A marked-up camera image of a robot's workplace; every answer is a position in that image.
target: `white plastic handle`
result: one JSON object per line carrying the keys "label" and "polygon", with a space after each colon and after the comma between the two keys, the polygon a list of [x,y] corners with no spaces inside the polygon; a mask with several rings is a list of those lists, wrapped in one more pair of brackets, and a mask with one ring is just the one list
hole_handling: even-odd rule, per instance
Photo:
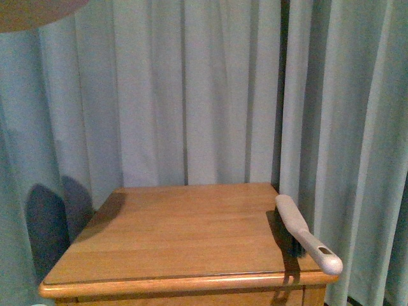
{"label": "white plastic handle", "polygon": [[276,197],[276,206],[286,229],[305,248],[320,269],[325,274],[340,275],[343,271],[342,260],[310,233],[305,219],[292,198],[280,194]]}

